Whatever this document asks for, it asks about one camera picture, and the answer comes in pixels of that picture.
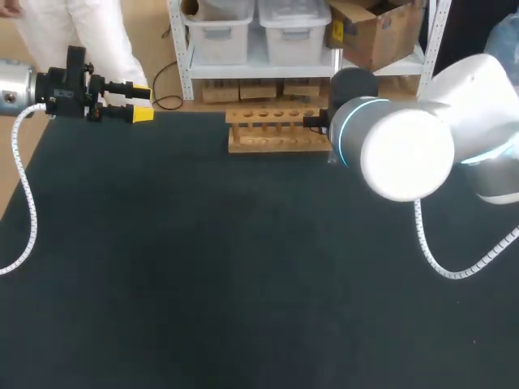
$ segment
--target dark green table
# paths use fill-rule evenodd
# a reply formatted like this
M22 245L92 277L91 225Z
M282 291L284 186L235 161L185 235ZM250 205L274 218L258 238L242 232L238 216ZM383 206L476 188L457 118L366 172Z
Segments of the dark green table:
M518 245L443 280L410 204L323 154L228 156L226 135L218 114L50 124L36 248L0 278L2 389L517 387ZM457 171L424 214L452 269L519 222ZM2 265L28 226L18 188Z

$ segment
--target black cable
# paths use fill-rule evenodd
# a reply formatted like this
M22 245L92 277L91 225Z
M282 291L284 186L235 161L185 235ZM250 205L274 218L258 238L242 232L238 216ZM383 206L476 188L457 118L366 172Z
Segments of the black cable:
M171 32L171 24L169 25L168 29L165 30L165 31L162 33L161 38L162 38L162 39L166 38L166 37L169 35L170 32Z
M162 34L162 39L166 38L169 33L171 32L171 24L169 25L169 28ZM153 78L153 82L152 82L152 93L153 93L153 97L156 96L156 93L155 93L155 84L157 83L157 79L159 78L159 75L161 75L166 69L174 66L177 64L177 61L173 61L171 63L169 63L168 65L164 66L162 69L159 70L159 72L155 75L155 77ZM178 99L180 101L180 104L174 108L169 108L169 107L165 107L164 105L162 105L160 103L160 101L163 101L163 100L166 100L166 99ZM155 99L153 101L153 104L157 104L159 107L161 107L163 110L166 110L166 111L174 111L174 110L177 110L179 109L180 107L182 107L184 105L184 99L181 98L180 96L178 95L168 95L168 96L163 96L163 97L159 97L158 99Z

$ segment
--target floor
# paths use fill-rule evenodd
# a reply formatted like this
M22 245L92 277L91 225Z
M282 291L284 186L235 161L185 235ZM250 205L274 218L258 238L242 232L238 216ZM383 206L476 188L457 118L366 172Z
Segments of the floor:
M169 26L169 16L166 0L122 0L122 10L128 35L133 44L135 56L141 61L146 76L151 82L154 75L165 65L175 59L174 46L171 36L161 38L162 33ZM25 49L24 43L16 31L13 23L7 19L0 19L0 58L17 59L32 62L31 56ZM397 99L412 98L413 93L402 83L395 84L394 79L383 82L383 90L389 90L384 95L391 95ZM157 83L157 96L181 94L178 72L175 67L169 68ZM183 110L218 110L221 105L204 105L186 102ZM0 217L11 198L19 178L11 156L11 127L13 118L0 117ZM40 140L47 124L47 117L35 115L27 120L20 129L19 148L25 164L30 161L31 155Z

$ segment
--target person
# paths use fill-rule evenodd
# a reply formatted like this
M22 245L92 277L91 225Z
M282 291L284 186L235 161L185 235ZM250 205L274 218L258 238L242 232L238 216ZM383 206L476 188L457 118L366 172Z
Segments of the person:
M122 20L120 0L0 0L0 17L12 18L41 71L66 67L69 45L82 45L95 73L107 81L148 86L134 57ZM124 96L106 97L124 105ZM128 101L151 106L149 101Z

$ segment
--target white storage bin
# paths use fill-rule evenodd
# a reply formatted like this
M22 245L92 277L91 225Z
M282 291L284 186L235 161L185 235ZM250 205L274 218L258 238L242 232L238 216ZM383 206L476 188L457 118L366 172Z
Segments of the white storage bin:
M198 0L202 20L238 20L249 15L249 5L243 0Z
M254 2L248 2L247 17L240 20L197 21L183 16L202 65L239 65L247 62L249 24Z
M271 65L319 65L324 30L332 20L324 0L259 0Z

